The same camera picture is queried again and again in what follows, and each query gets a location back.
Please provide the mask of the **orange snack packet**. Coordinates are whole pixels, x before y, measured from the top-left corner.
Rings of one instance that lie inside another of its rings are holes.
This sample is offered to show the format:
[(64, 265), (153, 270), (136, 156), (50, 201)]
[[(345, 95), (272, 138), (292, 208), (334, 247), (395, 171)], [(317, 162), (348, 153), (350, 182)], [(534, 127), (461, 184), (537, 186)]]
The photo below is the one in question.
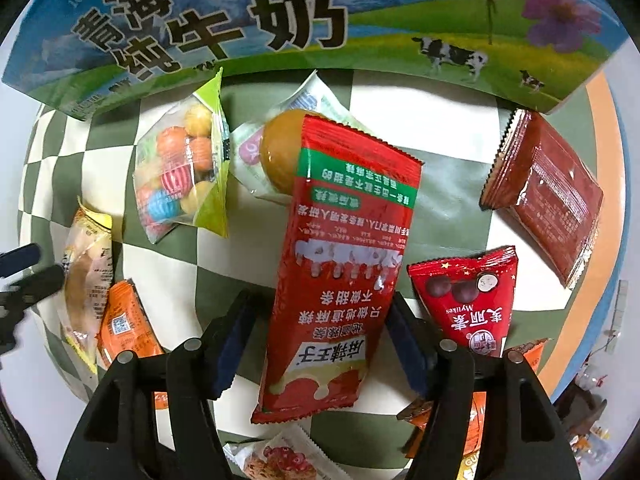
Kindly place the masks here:
[(98, 333), (98, 351), (105, 365), (111, 365), (119, 353), (127, 350), (139, 358), (164, 353), (131, 280), (115, 283), (108, 291)]

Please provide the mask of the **white oat cookie packet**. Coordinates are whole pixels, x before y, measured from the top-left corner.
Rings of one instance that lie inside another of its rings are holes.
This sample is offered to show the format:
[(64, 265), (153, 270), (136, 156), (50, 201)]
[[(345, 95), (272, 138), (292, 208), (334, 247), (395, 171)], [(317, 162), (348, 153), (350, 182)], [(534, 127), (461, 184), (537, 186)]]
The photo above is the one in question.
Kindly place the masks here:
[(286, 426), (270, 440), (227, 443), (222, 449), (250, 479), (350, 479), (298, 425)]

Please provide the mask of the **tall red spicy packet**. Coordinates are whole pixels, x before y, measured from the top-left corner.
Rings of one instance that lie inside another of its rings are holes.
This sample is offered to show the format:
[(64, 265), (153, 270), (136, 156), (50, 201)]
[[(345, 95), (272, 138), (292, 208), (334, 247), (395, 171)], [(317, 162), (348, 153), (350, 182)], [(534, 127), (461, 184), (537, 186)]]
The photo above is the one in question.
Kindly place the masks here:
[(422, 166), (370, 134), (304, 118), (254, 424), (358, 400), (408, 245)]

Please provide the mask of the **yellow mushroom cartoon bag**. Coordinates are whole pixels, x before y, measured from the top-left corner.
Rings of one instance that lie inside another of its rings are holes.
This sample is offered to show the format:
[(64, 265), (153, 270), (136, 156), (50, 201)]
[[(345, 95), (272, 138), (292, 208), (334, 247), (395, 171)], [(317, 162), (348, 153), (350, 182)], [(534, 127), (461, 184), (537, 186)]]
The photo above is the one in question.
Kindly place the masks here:
[(476, 467), (478, 463), (478, 458), (480, 457), (480, 452), (475, 451), (463, 457), (461, 462), (457, 480), (474, 480)]

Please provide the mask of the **clutter on floor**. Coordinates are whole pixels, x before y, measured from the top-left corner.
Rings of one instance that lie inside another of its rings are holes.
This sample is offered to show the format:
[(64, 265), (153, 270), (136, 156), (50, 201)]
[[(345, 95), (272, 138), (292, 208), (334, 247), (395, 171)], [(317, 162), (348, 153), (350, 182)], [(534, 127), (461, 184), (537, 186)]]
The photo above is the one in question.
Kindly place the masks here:
[(607, 374), (592, 362), (592, 353), (553, 402), (578, 466), (594, 466), (612, 456), (610, 430), (600, 425), (608, 400), (600, 396)]

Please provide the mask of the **yellow clear biscuit bag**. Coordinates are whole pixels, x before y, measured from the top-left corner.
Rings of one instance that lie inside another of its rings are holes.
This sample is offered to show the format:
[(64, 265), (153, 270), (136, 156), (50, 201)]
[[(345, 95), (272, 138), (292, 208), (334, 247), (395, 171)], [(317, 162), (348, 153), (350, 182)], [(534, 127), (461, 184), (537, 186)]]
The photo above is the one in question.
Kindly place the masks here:
[(63, 252), (64, 306), (58, 317), (65, 340), (96, 375), (98, 335), (113, 281), (113, 219), (77, 200)]

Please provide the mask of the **orange twisted chip bag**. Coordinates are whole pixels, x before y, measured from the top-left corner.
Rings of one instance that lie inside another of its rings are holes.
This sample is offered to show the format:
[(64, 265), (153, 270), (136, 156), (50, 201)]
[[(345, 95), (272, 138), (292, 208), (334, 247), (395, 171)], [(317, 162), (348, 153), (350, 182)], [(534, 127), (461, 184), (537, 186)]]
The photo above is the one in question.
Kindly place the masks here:
[[(549, 338), (536, 339), (526, 342), (525, 344), (518, 344), (517, 346), (511, 347), (508, 349), (508, 352), (520, 352), (532, 367), (533, 371), (536, 372), (542, 357), (542, 352), (544, 352), (544, 347), (548, 341)], [(416, 400), (412, 401), (397, 414), (396, 418), (398, 420), (403, 420), (404, 422), (408, 422), (412, 426), (416, 427), (416, 429), (413, 430), (411, 437), (402, 448), (405, 458), (413, 458), (416, 456), (424, 436), (426, 425), (430, 419), (432, 408), (432, 401), (425, 401), (422, 398), (416, 398)], [(472, 396), (470, 422), (468, 431), (466, 432), (466, 440), (463, 450), (464, 456), (477, 452), (480, 449), (480, 442), (482, 442), (485, 423), (485, 408), (486, 392), (474, 392)]]

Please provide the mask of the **green checkered mat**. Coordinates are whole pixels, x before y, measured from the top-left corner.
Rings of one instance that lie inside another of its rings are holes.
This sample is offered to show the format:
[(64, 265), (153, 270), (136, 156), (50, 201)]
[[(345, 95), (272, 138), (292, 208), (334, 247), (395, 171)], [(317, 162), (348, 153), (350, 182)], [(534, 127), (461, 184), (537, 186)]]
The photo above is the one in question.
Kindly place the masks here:
[(62, 479), (575, 479), (512, 344), (582, 315), (624, 232), (608, 82), (554, 117), (357, 72), (325, 110), (225, 74), (88, 122), (42, 110), (18, 209), (37, 318), (86, 401)]

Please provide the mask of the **small red chocolate packet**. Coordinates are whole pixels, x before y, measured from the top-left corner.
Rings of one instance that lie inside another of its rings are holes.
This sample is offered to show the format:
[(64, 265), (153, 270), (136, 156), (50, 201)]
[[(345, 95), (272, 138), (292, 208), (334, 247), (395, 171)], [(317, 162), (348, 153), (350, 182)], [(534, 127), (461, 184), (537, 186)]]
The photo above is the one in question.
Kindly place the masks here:
[(407, 272), (424, 308), (446, 338), (480, 356), (502, 355), (518, 274), (513, 246), (471, 257), (411, 263)]

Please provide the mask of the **colourful candy balls bag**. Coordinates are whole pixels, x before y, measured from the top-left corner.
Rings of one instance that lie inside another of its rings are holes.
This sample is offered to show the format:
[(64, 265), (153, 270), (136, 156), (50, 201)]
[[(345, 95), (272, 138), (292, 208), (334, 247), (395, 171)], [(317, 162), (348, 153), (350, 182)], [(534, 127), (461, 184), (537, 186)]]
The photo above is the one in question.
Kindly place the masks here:
[(137, 143), (134, 194), (152, 244), (179, 224), (229, 235), (230, 131), (221, 83), (217, 72), (168, 107)]

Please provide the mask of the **open cardboard milk box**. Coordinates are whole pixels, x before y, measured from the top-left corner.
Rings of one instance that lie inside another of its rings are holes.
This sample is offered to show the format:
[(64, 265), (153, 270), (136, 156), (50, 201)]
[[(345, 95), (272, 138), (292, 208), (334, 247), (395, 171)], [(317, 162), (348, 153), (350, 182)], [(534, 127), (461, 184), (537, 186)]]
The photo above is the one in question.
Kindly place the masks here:
[(35, 0), (2, 79), (77, 119), (226, 75), (430, 77), (548, 112), (623, 44), (605, 0)]

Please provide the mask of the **dark red square packet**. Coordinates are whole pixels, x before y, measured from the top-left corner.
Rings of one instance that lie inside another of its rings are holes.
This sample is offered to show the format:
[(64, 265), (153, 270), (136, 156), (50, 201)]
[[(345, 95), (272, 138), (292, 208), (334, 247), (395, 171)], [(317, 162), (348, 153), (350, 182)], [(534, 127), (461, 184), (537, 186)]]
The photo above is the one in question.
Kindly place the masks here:
[(506, 210), (572, 289), (598, 236), (603, 191), (544, 116), (518, 108), (504, 130), (480, 194), (483, 209)]

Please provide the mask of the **brown egg packet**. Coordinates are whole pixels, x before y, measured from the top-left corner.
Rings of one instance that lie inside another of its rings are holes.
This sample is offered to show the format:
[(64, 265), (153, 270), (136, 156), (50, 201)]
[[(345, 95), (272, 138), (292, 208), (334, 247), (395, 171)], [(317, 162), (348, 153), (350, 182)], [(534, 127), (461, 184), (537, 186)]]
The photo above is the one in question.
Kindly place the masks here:
[(285, 100), (230, 133), (230, 172), (250, 194), (280, 205), (291, 203), (303, 120), (311, 115), (368, 130), (318, 74), (311, 73)]

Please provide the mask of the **white wall power strip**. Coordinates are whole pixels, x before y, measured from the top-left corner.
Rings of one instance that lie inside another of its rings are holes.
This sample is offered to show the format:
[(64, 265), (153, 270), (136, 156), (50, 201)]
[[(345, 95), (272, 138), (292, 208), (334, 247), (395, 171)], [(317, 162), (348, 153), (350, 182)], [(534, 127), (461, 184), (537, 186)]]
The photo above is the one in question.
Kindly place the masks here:
[(617, 341), (620, 339), (620, 336), (622, 336), (624, 316), (627, 307), (628, 287), (629, 283), (627, 280), (618, 281), (611, 326), (606, 334), (608, 339), (604, 346), (604, 352), (610, 356), (615, 353)]

